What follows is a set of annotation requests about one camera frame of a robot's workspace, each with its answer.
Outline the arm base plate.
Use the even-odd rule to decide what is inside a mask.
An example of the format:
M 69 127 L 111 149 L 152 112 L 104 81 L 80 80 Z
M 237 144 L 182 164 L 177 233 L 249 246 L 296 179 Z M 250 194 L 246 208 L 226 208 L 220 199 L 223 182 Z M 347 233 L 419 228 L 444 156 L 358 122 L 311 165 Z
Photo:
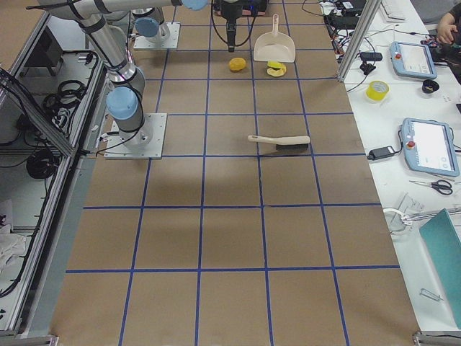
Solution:
M 135 22 L 137 36 L 135 50 L 168 50 L 177 49 L 180 32 L 179 22 L 157 23 L 155 20 L 138 19 Z
M 166 113 L 145 113 L 144 125 L 138 133 L 121 132 L 110 136 L 109 149 L 104 151 L 106 159 L 161 159 L 166 132 Z

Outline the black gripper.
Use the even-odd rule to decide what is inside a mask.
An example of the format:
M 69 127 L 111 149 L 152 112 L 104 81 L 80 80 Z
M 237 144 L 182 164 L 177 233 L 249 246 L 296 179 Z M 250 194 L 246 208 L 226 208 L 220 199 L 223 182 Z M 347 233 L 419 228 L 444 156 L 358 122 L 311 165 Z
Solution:
M 242 16 L 242 4 L 239 1 L 219 1 L 220 16 L 227 22 L 236 22 Z

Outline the person hand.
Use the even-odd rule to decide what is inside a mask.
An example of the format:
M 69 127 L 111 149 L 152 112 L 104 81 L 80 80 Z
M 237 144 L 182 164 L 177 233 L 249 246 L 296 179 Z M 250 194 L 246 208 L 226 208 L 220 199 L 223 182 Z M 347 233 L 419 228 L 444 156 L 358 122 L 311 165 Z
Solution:
M 454 33 L 457 33 L 455 17 L 451 13 L 446 13 L 437 25 L 437 41 L 443 44 L 452 44 L 455 41 Z

